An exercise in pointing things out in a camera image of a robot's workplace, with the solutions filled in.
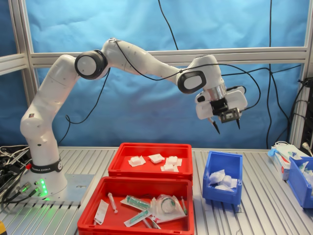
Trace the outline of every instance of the black ring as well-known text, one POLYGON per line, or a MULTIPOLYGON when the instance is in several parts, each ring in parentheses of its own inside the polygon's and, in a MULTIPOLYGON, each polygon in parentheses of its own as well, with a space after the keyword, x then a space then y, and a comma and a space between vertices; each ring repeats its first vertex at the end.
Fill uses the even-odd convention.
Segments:
POLYGON ((105 57, 105 55, 102 53, 102 51, 100 50, 91 50, 91 51, 86 51, 86 52, 83 52, 81 54, 79 54, 75 60, 75 70, 76 72, 82 77, 82 78, 85 78, 85 79, 88 79, 88 80, 92 80, 92 79, 96 79, 98 78, 101 73, 103 72, 103 70, 107 67, 108 65, 108 61, 105 57), (80 58, 82 58, 83 56, 89 56, 90 58, 92 58, 95 63, 96 63, 96 70, 93 74, 91 75, 85 75, 85 74, 82 74, 78 68, 77 68, 77 63, 78 63, 78 60, 80 58))

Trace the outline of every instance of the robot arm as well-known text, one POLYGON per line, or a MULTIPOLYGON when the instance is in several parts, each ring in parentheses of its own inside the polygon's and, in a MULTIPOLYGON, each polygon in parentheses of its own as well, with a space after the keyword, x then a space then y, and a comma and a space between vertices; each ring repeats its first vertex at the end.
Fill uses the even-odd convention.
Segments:
POLYGON ((135 45, 114 38, 106 41, 101 50, 84 52, 76 59, 62 55, 52 65, 21 120, 21 132, 29 144, 32 156, 31 169, 21 177, 21 185, 37 185, 39 194, 33 197, 56 194, 67 185, 61 171, 58 145, 52 132, 55 115, 80 76, 99 79, 111 67, 132 74, 153 74, 165 78, 186 94, 203 88, 196 96, 197 115, 200 119, 207 118, 218 132, 216 123, 211 119, 213 116, 218 116, 221 122, 238 122, 240 111, 247 106, 240 89, 226 91, 221 70, 212 55, 196 58, 187 69, 180 70, 158 61, 135 45))
POLYGON ((199 119, 218 116, 221 122, 237 120, 240 111, 247 106, 242 89, 226 91, 217 60, 213 55, 198 57, 180 70, 158 61, 145 50, 111 38, 101 51, 88 51, 80 54, 75 61, 77 73, 86 79, 98 79, 115 67, 133 74, 153 74, 173 82, 179 90, 191 94, 203 88, 196 97, 196 111, 199 119))

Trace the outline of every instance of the syringe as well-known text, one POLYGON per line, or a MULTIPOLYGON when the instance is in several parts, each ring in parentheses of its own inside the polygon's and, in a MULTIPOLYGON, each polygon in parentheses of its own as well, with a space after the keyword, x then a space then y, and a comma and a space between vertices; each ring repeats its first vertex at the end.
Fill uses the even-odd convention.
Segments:
POLYGON ((112 205, 112 208, 114 210, 114 213, 116 214, 117 213, 117 209, 116 209, 116 204, 114 202, 114 199, 113 199, 113 196, 112 196, 112 193, 108 193, 108 197, 109 197, 109 200, 111 202, 111 205, 112 205))

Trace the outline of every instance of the metal table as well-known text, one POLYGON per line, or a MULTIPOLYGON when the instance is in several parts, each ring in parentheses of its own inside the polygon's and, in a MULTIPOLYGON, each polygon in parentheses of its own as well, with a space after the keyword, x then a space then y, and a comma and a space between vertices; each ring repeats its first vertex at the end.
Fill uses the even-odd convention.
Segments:
MULTIPOLYGON (((71 174, 95 174, 83 204, 62 205, 46 201, 36 204, 9 204, 0 213, 8 234, 77 234, 77 221, 101 177, 108 176, 108 166, 117 148, 60 147, 64 171, 71 174)), ((302 209, 289 185, 279 173, 266 150, 214 149, 240 153, 244 158, 241 205, 202 199, 202 176, 210 149, 193 149, 193 195, 196 235, 313 235, 313 209, 302 209)))

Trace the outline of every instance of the blue box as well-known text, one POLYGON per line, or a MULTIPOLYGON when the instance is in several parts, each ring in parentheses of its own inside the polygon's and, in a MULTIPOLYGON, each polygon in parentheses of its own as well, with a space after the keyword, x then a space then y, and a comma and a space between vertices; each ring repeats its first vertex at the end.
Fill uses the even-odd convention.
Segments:
POLYGON ((313 208, 313 196, 312 186, 305 179, 301 173, 299 166, 305 162, 309 162, 306 166, 309 170, 313 170, 313 158, 312 157, 301 157, 301 160, 294 160, 290 158, 290 171, 288 184, 293 191, 294 196, 298 200, 300 206, 303 208, 313 208))
POLYGON ((203 175, 202 197, 205 199, 240 204, 243 182, 243 156, 232 153, 210 151, 205 165, 203 175), (219 170, 225 170, 226 175, 238 179, 237 187, 232 188, 233 192, 215 189, 209 186, 209 176, 219 170))

